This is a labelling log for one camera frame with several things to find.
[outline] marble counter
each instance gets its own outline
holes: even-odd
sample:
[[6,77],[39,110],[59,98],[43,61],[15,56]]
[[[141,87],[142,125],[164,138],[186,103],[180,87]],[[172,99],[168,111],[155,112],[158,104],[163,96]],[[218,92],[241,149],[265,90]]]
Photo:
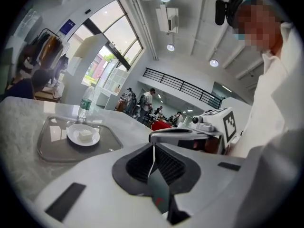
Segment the marble counter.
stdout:
[[[0,104],[0,153],[13,186],[30,200],[75,163],[45,162],[37,153],[37,142],[50,115],[77,118],[79,106],[8,97]],[[108,126],[129,147],[147,143],[151,129],[121,112],[93,105],[87,121]]]

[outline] backpack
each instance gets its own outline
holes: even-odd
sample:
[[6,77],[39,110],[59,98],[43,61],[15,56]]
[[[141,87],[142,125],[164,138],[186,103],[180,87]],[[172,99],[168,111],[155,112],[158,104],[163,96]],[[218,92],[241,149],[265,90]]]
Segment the backpack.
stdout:
[[136,94],[133,91],[131,91],[131,93],[132,93],[132,101],[134,105],[136,105]]
[[147,97],[146,97],[144,94],[141,95],[138,104],[139,104],[141,107],[143,107],[144,105],[147,104]]
[[173,121],[172,121],[172,125],[175,126],[177,123],[177,120],[179,119],[180,115],[178,117],[176,117]]

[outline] railing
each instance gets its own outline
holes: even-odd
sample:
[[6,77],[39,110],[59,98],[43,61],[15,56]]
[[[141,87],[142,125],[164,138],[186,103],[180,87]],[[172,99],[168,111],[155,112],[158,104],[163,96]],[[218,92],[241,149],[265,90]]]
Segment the railing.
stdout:
[[186,93],[215,109],[219,109],[222,104],[222,100],[217,98],[216,96],[208,93],[207,91],[196,87],[186,81],[178,79],[176,77],[170,76],[168,74],[164,74],[162,72],[146,68],[146,71],[143,74],[144,77],[155,80],[164,85],[170,86],[174,89],[177,89],[183,93]]

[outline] red table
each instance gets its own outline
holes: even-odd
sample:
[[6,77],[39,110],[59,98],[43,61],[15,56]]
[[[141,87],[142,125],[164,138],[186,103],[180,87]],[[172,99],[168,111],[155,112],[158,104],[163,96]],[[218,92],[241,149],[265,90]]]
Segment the red table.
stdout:
[[159,122],[155,122],[152,126],[151,129],[153,131],[155,130],[160,130],[160,129],[164,129],[164,128],[171,128],[171,126],[165,122],[159,121]]

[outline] small plate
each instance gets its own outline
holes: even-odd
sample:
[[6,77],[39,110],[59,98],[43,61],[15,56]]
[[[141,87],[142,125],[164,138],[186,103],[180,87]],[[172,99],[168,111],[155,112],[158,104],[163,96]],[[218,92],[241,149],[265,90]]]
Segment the small plate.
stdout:
[[[82,142],[78,138],[79,132],[83,131],[83,130],[89,130],[93,134],[92,140],[87,141],[87,142]],[[84,124],[74,124],[74,125],[68,127],[66,129],[66,134],[72,142],[74,142],[75,144],[81,145],[81,146],[92,146],[92,145],[98,143],[99,138],[100,138],[99,133],[93,127],[84,125]]]

